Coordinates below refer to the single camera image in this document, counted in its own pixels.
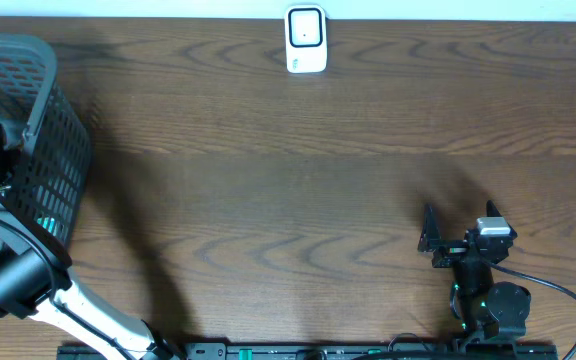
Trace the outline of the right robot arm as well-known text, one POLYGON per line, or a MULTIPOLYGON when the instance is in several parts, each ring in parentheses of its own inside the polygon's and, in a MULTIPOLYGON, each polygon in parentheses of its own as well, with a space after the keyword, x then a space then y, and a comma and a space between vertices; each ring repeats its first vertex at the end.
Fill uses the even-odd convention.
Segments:
POLYGON ((424 207, 417 250, 432 255, 434 268, 452 270, 449 304, 463 327, 463 334, 451 341, 454 351, 498 346, 513 352, 516 340, 526 334, 530 292, 512 282, 496 282, 492 275, 492 267, 509 256, 516 238, 492 201, 486 203, 486 215, 461 240, 443 239, 432 207, 424 207))

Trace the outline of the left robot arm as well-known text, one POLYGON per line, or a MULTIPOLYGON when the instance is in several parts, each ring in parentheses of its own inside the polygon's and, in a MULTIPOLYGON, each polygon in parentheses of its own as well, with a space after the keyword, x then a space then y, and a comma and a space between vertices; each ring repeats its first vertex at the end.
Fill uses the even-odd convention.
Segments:
POLYGON ((74 272, 67 247, 90 155, 86 129, 67 106, 37 122, 0 118, 0 317, 61 328, 107 359, 182 359, 74 272))

